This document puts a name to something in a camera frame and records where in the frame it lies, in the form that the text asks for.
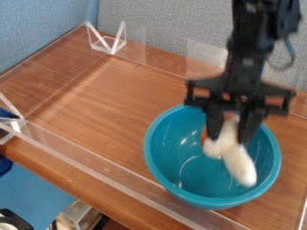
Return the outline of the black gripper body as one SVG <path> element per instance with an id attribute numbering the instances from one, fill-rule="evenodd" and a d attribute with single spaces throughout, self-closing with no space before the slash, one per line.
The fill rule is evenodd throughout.
<path id="1" fill-rule="evenodd" d="M 266 57 L 236 58 L 220 75 L 189 80 L 185 104 L 213 117 L 225 112 L 286 116 L 297 93 L 264 81 L 266 62 Z"/>

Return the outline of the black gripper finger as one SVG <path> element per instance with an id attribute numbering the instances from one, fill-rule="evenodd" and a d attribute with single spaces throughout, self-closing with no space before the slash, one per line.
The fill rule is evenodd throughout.
<path id="1" fill-rule="evenodd" d="M 222 131 L 225 110 L 221 107 L 208 108 L 208 136 L 217 140 Z"/>
<path id="2" fill-rule="evenodd" d="M 241 109 L 238 141 L 246 144 L 252 141 L 264 119 L 266 118 L 266 108 L 248 106 Z"/>

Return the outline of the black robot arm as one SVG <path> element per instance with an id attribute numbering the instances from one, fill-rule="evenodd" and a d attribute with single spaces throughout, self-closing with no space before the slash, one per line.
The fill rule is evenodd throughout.
<path id="1" fill-rule="evenodd" d="M 233 0 L 232 9 L 226 69 L 218 76 L 186 83 L 185 104 L 204 109 L 212 139 L 220 138 L 225 113 L 237 111 L 238 141 L 246 144 L 269 115 L 290 113 L 297 93 L 266 84 L 262 74 L 278 40 L 285 41 L 289 53 L 296 54 L 290 35 L 300 30 L 302 9 L 301 0 Z"/>

